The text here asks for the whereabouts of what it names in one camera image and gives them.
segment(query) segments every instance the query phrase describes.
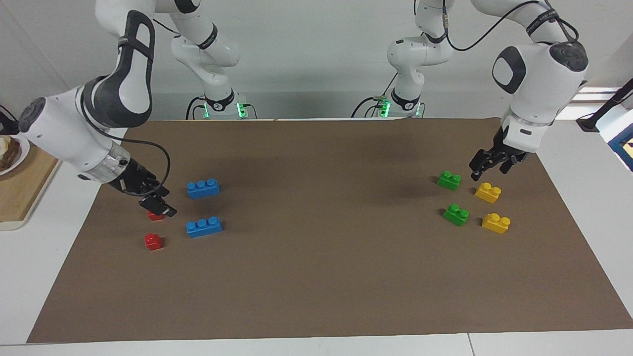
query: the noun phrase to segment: red lego brick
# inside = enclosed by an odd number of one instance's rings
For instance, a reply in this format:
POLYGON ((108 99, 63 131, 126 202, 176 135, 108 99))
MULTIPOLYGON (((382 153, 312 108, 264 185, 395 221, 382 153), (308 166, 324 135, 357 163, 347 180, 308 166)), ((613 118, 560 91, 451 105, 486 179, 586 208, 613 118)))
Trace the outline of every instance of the red lego brick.
POLYGON ((150 220, 152 221, 158 221, 158 220, 163 220, 163 218, 165 217, 164 215, 156 215, 153 212, 147 212, 147 217, 149 217, 150 220))
POLYGON ((157 234, 147 234, 145 235, 145 246, 150 250, 160 250, 163 248, 163 239, 157 234))

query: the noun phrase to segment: white table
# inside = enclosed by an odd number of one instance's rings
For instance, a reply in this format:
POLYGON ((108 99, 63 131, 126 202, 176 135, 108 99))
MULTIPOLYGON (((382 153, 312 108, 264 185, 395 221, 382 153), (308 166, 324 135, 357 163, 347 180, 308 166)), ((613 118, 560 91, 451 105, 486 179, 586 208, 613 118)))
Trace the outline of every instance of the white table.
MULTIPOLYGON (((633 174, 598 134, 571 121, 550 128, 539 156, 631 313, 633 174)), ((0 232, 0 355, 633 355, 632 330, 21 345, 99 189, 76 176, 62 164, 27 225, 0 232)))

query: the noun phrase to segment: yellow lego brick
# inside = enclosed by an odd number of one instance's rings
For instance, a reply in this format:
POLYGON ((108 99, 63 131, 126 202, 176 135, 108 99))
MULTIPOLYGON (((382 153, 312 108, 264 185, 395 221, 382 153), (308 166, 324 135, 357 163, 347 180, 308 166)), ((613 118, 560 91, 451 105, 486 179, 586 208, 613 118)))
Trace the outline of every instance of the yellow lego brick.
POLYGON ((502 234, 508 230, 510 224, 511 221, 507 217, 500 217, 499 214, 492 213, 486 215, 486 218, 481 226, 490 231, 502 234))
POLYGON ((494 203, 501 195, 501 188, 493 187, 490 183, 482 183, 475 193, 475 196, 486 200, 488 203, 494 203))

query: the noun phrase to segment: green lego brick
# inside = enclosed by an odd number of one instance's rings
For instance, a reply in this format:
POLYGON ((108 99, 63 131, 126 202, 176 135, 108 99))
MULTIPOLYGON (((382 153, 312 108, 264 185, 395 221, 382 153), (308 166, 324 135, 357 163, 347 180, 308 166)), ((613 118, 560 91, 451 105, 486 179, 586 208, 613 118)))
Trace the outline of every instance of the green lego brick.
POLYGON ((451 204, 444 212, 444 218, 457 226, 466 224, 468 216, 470 216, 468 210, 460 209, 457 204, 451 204))
POLYGON ((461 176, 458 174, 452 174, 449 171, 442 172, 437 181, 437 185, 444 187, 448 190, 456 191, 460 186, 461 176))

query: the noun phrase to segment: plate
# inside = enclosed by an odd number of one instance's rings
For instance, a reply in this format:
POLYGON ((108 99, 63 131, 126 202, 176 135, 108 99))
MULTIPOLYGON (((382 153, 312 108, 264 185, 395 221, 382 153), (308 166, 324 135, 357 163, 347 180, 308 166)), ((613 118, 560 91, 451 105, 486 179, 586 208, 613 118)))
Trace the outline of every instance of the plate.
POLYGON ((31 147, 31 145, 28 142, 28 140, 26 139, 26 137, 24 137, 24 136, 22 136, 20 134, 15 135, 15 136, 11 136, 11 138, 17 140, 18 144, 20 144, 20 147, 18 148, 18 156, 15 158, 15 161, 13 161, 13 164, 11 164, 11 166, 8 169, 5 169, 2 172, 0 172, 0 175, 7 174, 7 173, 11 172, 12 170, 14 170, 15 167, 19 166, 20 163, 22 163, 22 161, 24 161, 24 158, 27 157, 28 150, 31 147))

